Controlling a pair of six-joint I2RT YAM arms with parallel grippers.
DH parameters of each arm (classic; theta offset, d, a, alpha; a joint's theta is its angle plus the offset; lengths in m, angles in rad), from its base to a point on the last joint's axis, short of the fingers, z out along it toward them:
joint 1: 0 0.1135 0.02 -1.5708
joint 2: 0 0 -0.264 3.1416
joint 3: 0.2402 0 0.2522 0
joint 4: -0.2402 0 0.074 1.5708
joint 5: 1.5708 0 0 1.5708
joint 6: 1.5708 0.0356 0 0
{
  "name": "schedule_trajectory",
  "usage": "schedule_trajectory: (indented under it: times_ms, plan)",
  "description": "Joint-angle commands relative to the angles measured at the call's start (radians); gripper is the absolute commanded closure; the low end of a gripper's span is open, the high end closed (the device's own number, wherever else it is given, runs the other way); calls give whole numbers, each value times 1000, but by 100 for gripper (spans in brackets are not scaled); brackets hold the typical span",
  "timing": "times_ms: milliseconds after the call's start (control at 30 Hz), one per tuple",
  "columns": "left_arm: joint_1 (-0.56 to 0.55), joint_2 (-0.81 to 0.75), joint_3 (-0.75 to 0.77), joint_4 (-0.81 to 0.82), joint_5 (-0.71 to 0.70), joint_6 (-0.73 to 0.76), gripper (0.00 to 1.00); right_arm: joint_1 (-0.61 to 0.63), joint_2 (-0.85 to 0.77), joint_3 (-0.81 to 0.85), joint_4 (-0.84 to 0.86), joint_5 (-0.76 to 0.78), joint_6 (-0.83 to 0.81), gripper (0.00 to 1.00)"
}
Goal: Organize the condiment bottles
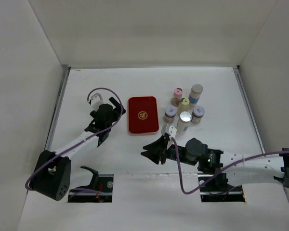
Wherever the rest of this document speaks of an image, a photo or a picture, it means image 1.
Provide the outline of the yellow lid small bottle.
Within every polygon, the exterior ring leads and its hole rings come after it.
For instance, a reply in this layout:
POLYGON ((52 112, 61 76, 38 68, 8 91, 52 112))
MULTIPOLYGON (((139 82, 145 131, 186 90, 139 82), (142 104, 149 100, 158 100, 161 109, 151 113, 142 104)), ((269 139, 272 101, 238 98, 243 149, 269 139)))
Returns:
POLYGON ((177 108, 177 115, 180 115, 182 112, 187 112, 189 110, 189 99, 181 98, 180 103, 177 108))

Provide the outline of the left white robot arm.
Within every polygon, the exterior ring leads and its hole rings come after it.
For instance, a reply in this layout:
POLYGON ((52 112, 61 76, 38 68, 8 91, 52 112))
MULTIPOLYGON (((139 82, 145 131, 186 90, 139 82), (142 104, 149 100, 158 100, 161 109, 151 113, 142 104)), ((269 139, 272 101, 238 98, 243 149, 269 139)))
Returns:
POLYGON ((55 201, 63 199, 70 186, 72 157, 85 154, 103 144, 112 127, 126 113, 119 98, 110 97, 109 101, 111 104, 102 103, 91 111, 93 120, 75 140, 56 151, 44 150, 39 155, 34 172, 25 184, 27 190, 55 201))

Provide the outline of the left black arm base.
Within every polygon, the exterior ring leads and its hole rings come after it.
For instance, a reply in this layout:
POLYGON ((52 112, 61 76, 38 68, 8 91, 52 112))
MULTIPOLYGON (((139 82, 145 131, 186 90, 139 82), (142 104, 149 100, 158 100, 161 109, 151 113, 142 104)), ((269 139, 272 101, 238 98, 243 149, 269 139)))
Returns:
POLYGON ((81 166, 92 173, 88 185, 78 186, 71 189, 68 194, 68 203, 111 203, 114 189, 114 175, 100 175, 98 171, 81 166))

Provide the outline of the short jar red label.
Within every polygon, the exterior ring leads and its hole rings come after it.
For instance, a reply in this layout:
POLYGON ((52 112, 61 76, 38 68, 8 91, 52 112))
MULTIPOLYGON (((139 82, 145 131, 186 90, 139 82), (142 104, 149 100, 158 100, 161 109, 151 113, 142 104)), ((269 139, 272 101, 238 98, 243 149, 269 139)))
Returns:
POLYGON ((199 124, 205 114, 205 108, 202 106, 196 106, 192 111, 191 122, 193 124, 199 124))

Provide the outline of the tall bottle silver lid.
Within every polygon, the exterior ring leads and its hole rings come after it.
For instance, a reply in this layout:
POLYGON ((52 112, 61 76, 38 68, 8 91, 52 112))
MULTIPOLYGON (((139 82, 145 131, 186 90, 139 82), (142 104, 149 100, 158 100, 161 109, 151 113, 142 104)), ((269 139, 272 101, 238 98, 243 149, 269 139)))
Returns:
POLYGON ((177 133, 181 135, 185 134, 191 122, 191 118, 192 117, 189 112, 184 111, 180 113, 177 126, 176 126, 177 133))

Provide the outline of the short jar white lid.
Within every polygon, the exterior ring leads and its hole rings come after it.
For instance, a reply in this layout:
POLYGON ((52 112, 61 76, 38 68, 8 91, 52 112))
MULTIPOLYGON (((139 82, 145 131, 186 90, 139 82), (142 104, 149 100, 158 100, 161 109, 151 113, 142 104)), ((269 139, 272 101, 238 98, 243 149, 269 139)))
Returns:
POLYGON ((173 105, 169 105, 165 108, 163 119, 166 123, 171 124, 174 122, 176 114, 177 108, 173 105))

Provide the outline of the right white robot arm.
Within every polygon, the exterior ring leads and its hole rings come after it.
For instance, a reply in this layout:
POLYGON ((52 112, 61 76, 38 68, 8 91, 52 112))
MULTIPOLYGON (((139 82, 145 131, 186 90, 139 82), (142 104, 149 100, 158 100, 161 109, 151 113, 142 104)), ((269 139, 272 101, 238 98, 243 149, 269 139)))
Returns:
POLYGON ((209 176, 201 180, 195 189, 188 192, 182 190, 186 195, 207 185, 219 192, 250 183, 280 183, 289 189, 289 148, 254 156, 226 154, 222 150, 210 149, 195 138, 185 146, 179 146, 174 138, 162 135, 157 141, 144 146, 141 155, 157 165, 164 164, 168 159, 175 161, 181 184, 181 164, 196 166, 199 173, 209 176))

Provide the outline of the pink lid small bottle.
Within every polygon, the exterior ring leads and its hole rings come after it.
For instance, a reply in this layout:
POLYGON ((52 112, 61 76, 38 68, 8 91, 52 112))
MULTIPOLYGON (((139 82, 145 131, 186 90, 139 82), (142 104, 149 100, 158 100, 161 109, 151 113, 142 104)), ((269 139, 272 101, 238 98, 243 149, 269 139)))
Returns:
POLYGON ((183 94, 183 90, 181 88, 176 88, 174 90, 173 97, 171 99, 171 104, 173 106, 176 106, 176 107, 179 106, 181 102, 182 94, 183 94))

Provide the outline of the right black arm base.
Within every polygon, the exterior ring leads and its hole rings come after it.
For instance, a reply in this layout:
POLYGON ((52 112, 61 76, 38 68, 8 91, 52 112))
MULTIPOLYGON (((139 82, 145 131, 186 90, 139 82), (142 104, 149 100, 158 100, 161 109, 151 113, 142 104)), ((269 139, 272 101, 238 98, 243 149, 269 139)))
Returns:
POLYGON ((245 202, 242 186, 230 185, 225 173, 201 186, 199 191, 203 203, 245 202))

